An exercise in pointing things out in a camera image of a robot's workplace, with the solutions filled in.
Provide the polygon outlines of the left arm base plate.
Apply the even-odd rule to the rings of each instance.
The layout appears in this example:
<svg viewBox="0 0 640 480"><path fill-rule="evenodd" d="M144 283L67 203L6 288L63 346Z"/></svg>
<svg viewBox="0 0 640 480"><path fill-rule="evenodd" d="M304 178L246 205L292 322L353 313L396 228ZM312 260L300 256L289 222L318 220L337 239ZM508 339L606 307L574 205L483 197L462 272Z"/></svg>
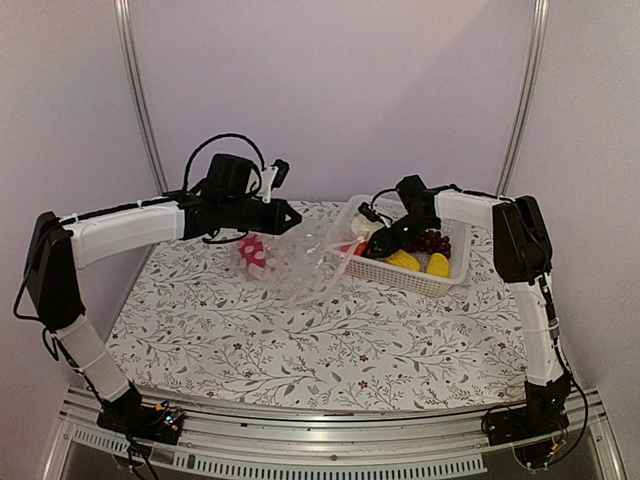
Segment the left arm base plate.
<svg viewBox="0 0 640 480"><path fill-rule="evenodd" d="M176 445L184 423L184 410L163 401L155 406L138 400L106 402L97 426L134 439Z"/></svg>

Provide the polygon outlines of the yellow lemon toy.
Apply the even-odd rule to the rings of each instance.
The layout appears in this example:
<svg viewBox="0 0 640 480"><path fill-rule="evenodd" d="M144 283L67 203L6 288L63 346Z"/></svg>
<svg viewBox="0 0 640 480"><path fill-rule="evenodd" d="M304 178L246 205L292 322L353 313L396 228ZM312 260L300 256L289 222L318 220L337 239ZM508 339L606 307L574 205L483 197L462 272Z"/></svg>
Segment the yellow lemon toy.
<svg viewBox="0 0 640 480"><path fill-rule="evenodd" d="M425 273L432 276L441 278L450 277L450 262L449 259L441 253L434 253L430 256L426 265Z"/></svg>

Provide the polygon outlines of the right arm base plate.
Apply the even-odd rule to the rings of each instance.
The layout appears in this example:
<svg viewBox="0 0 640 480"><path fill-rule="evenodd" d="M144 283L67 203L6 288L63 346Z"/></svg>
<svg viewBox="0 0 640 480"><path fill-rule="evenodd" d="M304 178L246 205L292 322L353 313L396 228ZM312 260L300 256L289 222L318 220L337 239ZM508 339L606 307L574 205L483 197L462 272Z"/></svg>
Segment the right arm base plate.
<svg viewBox="0 0 640 480"><path fill-rule="evenodd" d="M564 404L558 402L550 405L528 402L520 407L492 407L481 420L481 430L491 446L560 432L568 426Z"/></svg>

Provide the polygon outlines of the white cauliflower toy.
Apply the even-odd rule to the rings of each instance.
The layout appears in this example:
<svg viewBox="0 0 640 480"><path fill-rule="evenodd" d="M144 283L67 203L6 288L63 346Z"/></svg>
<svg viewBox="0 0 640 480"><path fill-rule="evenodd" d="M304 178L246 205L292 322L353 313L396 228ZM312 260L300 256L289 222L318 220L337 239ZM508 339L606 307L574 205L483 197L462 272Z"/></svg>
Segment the white cauliflower toy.
<svg viewBox="0 0 640 480"><path fill-rule="evenodd" d="M356 212L351 220L350 230L357 237L368 241L371 236L385 225L380 221L371 221L360 212Z"/></svg>

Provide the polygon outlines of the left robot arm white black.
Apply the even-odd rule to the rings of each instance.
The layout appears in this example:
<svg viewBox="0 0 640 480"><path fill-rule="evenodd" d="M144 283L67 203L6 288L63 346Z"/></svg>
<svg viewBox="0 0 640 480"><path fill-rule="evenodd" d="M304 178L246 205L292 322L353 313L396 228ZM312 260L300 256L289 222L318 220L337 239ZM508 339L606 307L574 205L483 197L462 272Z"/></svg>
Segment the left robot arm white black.
<svg viewBox="0 0 640 480"><path fill-rule="evenodd" d="M251 160L217 154L193 188L82 215L60 218L45 212L37 218L19 288L35 308L29 318L51 334L126 433L141 433L149 415L86 318L78 271L152 244L211 241L225 229L281 235L302 220L287 201L272 196L288 172L281 159L259 169Z"/></svg>

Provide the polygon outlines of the red toy pepper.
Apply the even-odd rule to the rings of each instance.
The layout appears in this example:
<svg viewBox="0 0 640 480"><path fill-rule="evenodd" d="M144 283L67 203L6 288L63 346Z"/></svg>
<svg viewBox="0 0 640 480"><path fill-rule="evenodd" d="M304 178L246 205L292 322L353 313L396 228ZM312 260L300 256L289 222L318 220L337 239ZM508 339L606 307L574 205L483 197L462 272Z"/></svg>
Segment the red toy pepper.
<svg viewBox="0 0 640 480"><path fill-rule="evenodd" d="M261 238L252 233L238 242L238 251L247 266L264 268L266 266L266 253Z"/></svg>

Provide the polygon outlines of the clear zip top bag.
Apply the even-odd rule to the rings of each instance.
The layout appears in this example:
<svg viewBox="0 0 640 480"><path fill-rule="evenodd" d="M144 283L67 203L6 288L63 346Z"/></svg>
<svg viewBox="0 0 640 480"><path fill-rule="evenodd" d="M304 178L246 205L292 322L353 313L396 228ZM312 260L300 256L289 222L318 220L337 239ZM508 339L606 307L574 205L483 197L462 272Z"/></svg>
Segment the clear zip top bag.
<svg viewBox="0 0 640 480"><path fill-rule="evenodd" d="M238 242L231 248L230 265L244 279L263 288L287 305L299 306L319 301L336 286L352 256L366 240L357 238L344 260L329 252L333 238L333 223L327 220L305 219L281 236L257 234L264 243L266 266L247 266L238 251Z"/></svg>

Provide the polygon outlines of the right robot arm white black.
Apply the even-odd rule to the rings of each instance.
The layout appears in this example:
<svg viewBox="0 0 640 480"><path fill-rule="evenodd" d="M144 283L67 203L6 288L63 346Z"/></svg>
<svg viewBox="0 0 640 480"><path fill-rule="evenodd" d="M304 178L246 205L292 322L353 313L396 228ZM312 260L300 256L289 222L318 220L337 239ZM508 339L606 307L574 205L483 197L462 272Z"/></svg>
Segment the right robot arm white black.
<svg viewBox="0 0 640 480"><path fill-rule="evenodd" d="M518 412L517 427L527 436L567 427L564 403L573 377L560 353L551 289L552 246L537 201L454 184L429 188L417 175L403 178L393 190L406 214L372 234L364 257L388 257L444 219L491 232L494 269L515 298L527 355L525 407Z"/></svg>

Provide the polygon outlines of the yellow banana toy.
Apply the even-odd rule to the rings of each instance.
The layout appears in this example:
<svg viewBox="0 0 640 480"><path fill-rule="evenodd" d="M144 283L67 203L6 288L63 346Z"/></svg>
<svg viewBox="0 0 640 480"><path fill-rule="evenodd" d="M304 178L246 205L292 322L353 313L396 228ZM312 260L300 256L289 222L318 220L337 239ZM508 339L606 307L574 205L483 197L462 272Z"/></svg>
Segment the yellow banana toy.
<svg viewBox="0 0 640 480"><path fill-rule="evenodd" d="M385 262L389 265L413 272L420 272L422 270L421 262L415 256L404 250L399 250L394 255L386 258Z"/></svg>

